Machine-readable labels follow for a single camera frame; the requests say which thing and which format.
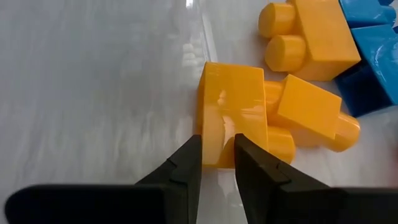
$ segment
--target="toy block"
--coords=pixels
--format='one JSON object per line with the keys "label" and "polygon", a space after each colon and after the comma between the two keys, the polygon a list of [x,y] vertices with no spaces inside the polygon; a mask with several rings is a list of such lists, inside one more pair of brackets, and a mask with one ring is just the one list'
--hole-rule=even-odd
{"label": "toy block", "polygon": [[289,129],[296,145],[341,152],[358,140],[359,123],[340,112],[339,96],[293,75],[280,83],[265,81],[264,87],[269,124]]}
{"label": "toy block", "polygon": [[336,78],[350,113],[355,116],[398,104],[398,36],[390,25],[354,28],[362,61]]}
{"label": "toy block", "polygon": [[390,24],[396,21],[396,11],[389,6],[391,0],[340,0],[341,8],[350,28]]}
{"label": "toy block", "polygon": [[268,127],[261,68],[207,62],[198,87],[196,133],[202,136],[203,165],[234,168],[234,136],[290,163],[295,145],[288,130]]}
{"label": "toy block", "polygon": [[275,72],[329,81],[361,60],[338,0],[270,3],[258,29],[271,38],[265,61]]}

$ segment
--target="stacked blocks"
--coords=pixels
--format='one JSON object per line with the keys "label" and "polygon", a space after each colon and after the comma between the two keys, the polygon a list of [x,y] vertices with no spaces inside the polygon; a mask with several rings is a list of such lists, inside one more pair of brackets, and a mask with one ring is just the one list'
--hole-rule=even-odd
{"label": "stacked blocks", "polygon": [[196,132],[205,166],[233,168],[238,133],[287,163],[295,155],[289,131],[268,127],[261,68],[207,62],[198,87]]}
{"label": "stacked blocks", "polygon": [[290,130],[296,145],[323,145],[341,152],[358,140],[359,123],[340,112],[339,96],[293,75],[280,83],[266,81],[265,88],[269,93],[266,101],[270,108],[269,124]]}
{"label": "stacked blocks", "polygon": [[265,61],[276,72],[330,81],[360,61],[338,0],[270,3],[258,28],[271,38]]}
{"label": "stacked blocks", "polygon": [[238,133],[290,163],[295,143],[340,152],[360,132],[356,119],[340,113],[340,97],[292,75],[280,83],[264,81],[261,68],[207,62],[197,102],[204,166],[233,168]]}
{"label": "stacked blocks", "polygon": [[362,61],[336,78],[355,117],[398,104],[398,36],[391,1],[340,0]]}

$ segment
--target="yellow block stud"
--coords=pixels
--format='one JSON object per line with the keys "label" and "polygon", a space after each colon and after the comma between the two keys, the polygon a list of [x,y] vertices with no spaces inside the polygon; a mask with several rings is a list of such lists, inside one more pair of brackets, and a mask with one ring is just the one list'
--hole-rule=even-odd
{"label": "yellow block stud", "polygon": [[291,4],[268,4],[259,16],[260,34],[265,38],[289,34],[294,26],[295,14],[295,9]]}
{"label": "yellow block stud", "polygon": [[295,146],[291,133],[278,127],[268,126],[269,153],[290,164],[295,156]]}
{"label": "yellow block stud", "polygon": [[305,57],[305,41],[299,35],[278,35],[266,49],[265,60],[275,72],[298,70]]}
{"label": "yellow block stud", "polygon": [[270,125],[291,130],[298,146],[322,144],[341,152],[353,146],[361,128],[358,121],[340,112],[341,98],[288,75],[281,83],[265,81]]}
{"label": "yellow block stud", "polygon": [[234,168],[234,136],[252,142],[285,162],[295,146],[289,131],[267,126],[261,68],[207,62],[198,87],[196,132],[202,135],[203,165]]}
{"label": "yellow block stud", "polygon": [[338,0],[270,3],[259,33],[271,38],[265,53],[271,70],[305,80],[332,80],[361,60]]}

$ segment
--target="building block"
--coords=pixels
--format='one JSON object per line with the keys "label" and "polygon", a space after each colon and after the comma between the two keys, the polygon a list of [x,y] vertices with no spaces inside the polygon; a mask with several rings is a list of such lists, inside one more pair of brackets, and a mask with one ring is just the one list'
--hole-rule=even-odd
{"label": "building block", "polygon": [[350,28],[390,24],[396,21],[391,0],[340,0]]}
{"label": "building block", "polygon": [[336,78],[355,117],[398,104],[398,36],[389,24],[351,30],[362,61]]}
{"label": "building block", "polygon": [[265,81],[265,89],[269,124],[289,129],[296,145],[341,152],[358,140],[359,123],[340,112],[339,96],[293,75],[280,83]]}
{"label": "building block", "polygon": [[288,130],[268,127],[261,68],[207,62],[198,87],[196,133],[203,165],[234,168],[234,136],[247,138],[290,163],[295,145]]}
{"label": "building block", "polygon": [[329,81],[361,60],[338,0],[270,3],[258,29],[271,38],[265,61],[275,72]]}

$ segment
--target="rectangular block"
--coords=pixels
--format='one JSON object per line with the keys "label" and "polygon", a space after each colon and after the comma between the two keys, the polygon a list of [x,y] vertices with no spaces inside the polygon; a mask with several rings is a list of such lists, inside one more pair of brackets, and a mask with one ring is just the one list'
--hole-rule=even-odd
{"label": "rectangular block", "polygon": [[390,25],[351,30],[363,60],[336,78],[353,116],[398,104],[398,36]]}
{"label": "rectangular block", "polygon": [[203,87],[203,165],[233,168],[234,135],[268,149],[264,72],[261,68],[207,62]]}
{"label": "rectangular block", "polygon": [[290,2],[297,12],[296,32],[308,51],[303,67],[293,75],[328,81],[361,60],[338,0]]}
{"label": "rectangular block", "polygon": [[293,75],[284,83],[277,116],[285,123],[334,139],[341,98]]}

